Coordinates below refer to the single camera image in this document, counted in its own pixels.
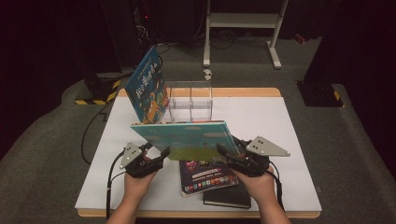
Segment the dark background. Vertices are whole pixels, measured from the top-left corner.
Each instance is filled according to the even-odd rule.
[[[63,4],[73,1],[52,2]],[[204,7],[202,1],[161,2],[163,7],[152,8],[151,5],[150,8],[150,26],[157,31],[154,32],[155,35],[166,36],[168,39],[182,36],[184,41],[191,41],[196,33],[202,33],[203,30],[197,32],[202,10],[194,10]],[[242,4],[241,1],[212,2],[213,11],[224,12],[277,11],[279,6],[279,1],[276,0],[255,0],[249,1],[249,4]],[[101,1],[92,0],[86,4],[101,6]],[[396,79],[396,47],[393,40],[396,39],[396,34],[391,26],[396,21],[394,5],[384,0],[290,1],[279,34],[284,39],[292,39],[295,34],[302,35],[307,40],[323,37],[311,64],[316,72],[310,76],[316,81],[326,80],[345,85],[365,131],[393,175],[396,173],[392,164],[396,141],[396,119],[393,117],[396,113],[392,106],[396,102],[393,87]],[[64,35],[64,26],[59,24],[59,19],[65,13],[61,7],[55,7],[50,1],[9,0],[2,1],[0,8],[0,89],[3,97],[0,158],[3,158],[24,130],[56,108],[64,90],[82,80],[84,74],[81,73],[83,65],[78,64],[77,56],[70,53],[70,46],[75,46],[76,43],[70,42],[70,38]],[[99,7],[96,9],[98,10],[86,12],[91,15],[88,18],[99,18],[89,26],[97,26],[98,36],[104,38],[105,13]],[[183,13],[190,15],[187,20],[181,19]],[[85,40],[78,43],[78,46],[84,46],[81,55],[90,58],[87,48],[94,42]],[[107,40],[106,44],[97,46],[105,49],[111,44],[114,43]],[[120,62],[116,57],[107,59]],[[89,60],[85,64],[94,73],[104,72],[101,71],[102,63]]]

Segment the gray metal bracket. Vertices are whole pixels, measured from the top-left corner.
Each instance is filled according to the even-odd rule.
[[[247,150],[260,156],[289,157],[290,153],[267,139],[257,136],[249,145]]]
[[[142,155],[142,150],[135,146],[133,143],[129,142],[126,145],[126,148],[124,150],[124,154],[122,157],[122,161],[120,164],[120,169],[125,168],[129,163],[134,161],[138,156]]]

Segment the human hand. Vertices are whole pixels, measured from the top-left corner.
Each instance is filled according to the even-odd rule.
[[[143,156],[145,161],[150,161],[149,157]],[[128,174],[124,176],[124,196],[123,201],[131,203],[140,203],[147,192],[149,191],[149,184],[158,172],[146,175],[143,178],[133,178]]]
[[[275,195],[274,179],[264,173],[262,176],[249,177],[231,169],[234,174],[241,180],[247,189],[250,196],[257,202],[258,205],[265,203],[277,203]],[[273,173],[274,169],[269,166],[268,171]]]

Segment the acrylic divider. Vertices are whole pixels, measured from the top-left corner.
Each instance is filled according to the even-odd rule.
[[[169,92],[171,122],[212,120],[212,86],[210,81],[166,82]]]

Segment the shelf leg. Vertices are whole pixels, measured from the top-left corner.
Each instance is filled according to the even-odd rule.
[[[289,2],[289,0],[284,0],[283,1],[282,7],[281,7],[280,12],[279,12],[279,16],[277,17],[276,27],[274,29],[273,37],[272,37],[271,41],[267,41],[267,46],[268,46],[268,49],[269,49],[270,54],[271,54],[271,58],[272,58],[273,63],[274,63],[274,67],[276,69],[280,69],[282,67],[282,65],[280,64],[279,57],[277,57],[277,53],[276,53],[276,50],[275,50],[275,44],[276,44],[276,41],[277,41],[277,36],[279,35],[280,27],[282,26],[283,18],[285,17],[285,11],[286,11],[286,7],[288,5],[288,2]]]
[[[210,0],[207,0],[204,67],[209,67],[209,66],[210,66]]]

